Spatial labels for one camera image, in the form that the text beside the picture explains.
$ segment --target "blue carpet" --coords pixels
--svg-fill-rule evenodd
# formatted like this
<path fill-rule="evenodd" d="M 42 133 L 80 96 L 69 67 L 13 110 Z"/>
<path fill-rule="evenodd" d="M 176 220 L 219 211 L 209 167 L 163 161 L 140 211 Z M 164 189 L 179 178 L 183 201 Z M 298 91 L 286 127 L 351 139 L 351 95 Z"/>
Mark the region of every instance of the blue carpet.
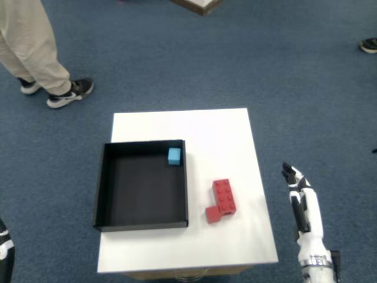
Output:
<path fill-rule="evenodd" d="M 247 107 L 280 262 L 203 282 L 301 282 L 283 160 L 316 189 L 343 282 L 376 282 L 375 0 L 225 0 L 207 18 L 168 0 L 46 0 L 59 59 L 95 91 L 62 110 L 0 69 L 0 215 L 14 283 L 131 282 L 97 275 L 91 227 L 113 113 Z"/>

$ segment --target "khaki pants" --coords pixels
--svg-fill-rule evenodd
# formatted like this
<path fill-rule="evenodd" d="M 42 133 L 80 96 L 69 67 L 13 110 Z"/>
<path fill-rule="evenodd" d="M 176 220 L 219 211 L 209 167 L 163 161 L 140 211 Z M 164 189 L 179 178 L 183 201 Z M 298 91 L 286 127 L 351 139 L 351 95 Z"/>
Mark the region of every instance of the khaki pants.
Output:
<path fill-rule="evenodd" d="M 0 0 L 0 62 L 15 77 L 37 81 L 51 94 L 71 88 L 41 0 Z"/>

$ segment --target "nike logo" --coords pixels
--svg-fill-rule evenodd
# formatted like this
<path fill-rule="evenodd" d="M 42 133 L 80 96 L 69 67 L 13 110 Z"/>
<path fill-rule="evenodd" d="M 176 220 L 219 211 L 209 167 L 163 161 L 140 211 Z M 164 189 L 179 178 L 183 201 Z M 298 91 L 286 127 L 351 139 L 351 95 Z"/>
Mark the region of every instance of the nike logo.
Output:
<path fill-rule="evenodd" d="M 77 95 L 75 93 L 70 93 L 70 96 L 57 96 L 59 99 L 71 99 L 75 98 Z"/>

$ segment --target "sneaker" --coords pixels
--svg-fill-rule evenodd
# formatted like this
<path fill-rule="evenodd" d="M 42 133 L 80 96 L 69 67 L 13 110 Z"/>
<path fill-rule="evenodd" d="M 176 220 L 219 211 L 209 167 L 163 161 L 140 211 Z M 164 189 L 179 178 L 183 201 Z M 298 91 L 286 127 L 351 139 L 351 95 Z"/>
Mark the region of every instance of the sneaker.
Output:
<path fill-rule="evenodd" d="M 30 95 L 30 94 L 36 93 L 37 90 L 41 88 L 41 86 L 36 81 L 29 83 L 28 81 L 25 81 L 21 78 L 17 78 L 17 79 L 21 83 L 21 92 L 23 94 Z"/>
<path fill-rule="evenodd" d="M 61 96 L 55 96 L 53 94 L 48 95 L 47 105 L 51 108 L 60 108 L 67 104 L 76 101 L 83 100 L 93 90 L 93 80 L 90 78 L 84 78 L 82 80 L 71 81 L 71 90 Z"/>
<path fill-rule="evenodd" d="M 360 48 L 362 51 L 375 54 L 377 53 L 377 38 L 368 38 L 360 42 Z"/>

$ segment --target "white shoe sole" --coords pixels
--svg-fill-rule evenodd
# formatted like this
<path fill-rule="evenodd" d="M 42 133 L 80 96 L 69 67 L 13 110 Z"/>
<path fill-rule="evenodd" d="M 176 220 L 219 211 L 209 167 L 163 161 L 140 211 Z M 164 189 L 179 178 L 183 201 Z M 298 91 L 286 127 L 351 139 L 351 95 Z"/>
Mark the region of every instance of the white shoe sole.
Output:
<path fill-rule="evenodd" d="M 30 94 L 36 93 L 37 90 L 39 90 L 41 86 L 37 83 L 35 83 L 32 87 L 23 87 L 21 86 L 21 92 L 27 96 Z"/>
<path fill-rule="evenodd" d="M 365 53 L 368 53 L 368 54 L 376 54 L 377 53 L 377 50 L 373 50 L 373 49 L 367 49 L 363 46 L 362 42 L 360 42 L 360 49 L 362 51 L 364 51 Z"/>
<path fill-rule="evenodd" d="M 83 100 L 84 98 L 86 98 L 92 92 L 93 88 L 94 88 L 94 83 L 92 84 L 92 86 L 89 88 L 89 90 L 86 93 L 84 93 L 80 96 L 76 96 L 76 97 L 68 98 L 68 99 L 61 99 L 57 102 L 52 102 L 50 99 L 48 99 L 46 102 L 47 102 L 48 107 L 50 107 L 50 108 L 54 108 L 54 109 L 61 108 L 63 106 L 66 106 L 69 103 L 74 102 L 74 101 Z"/>

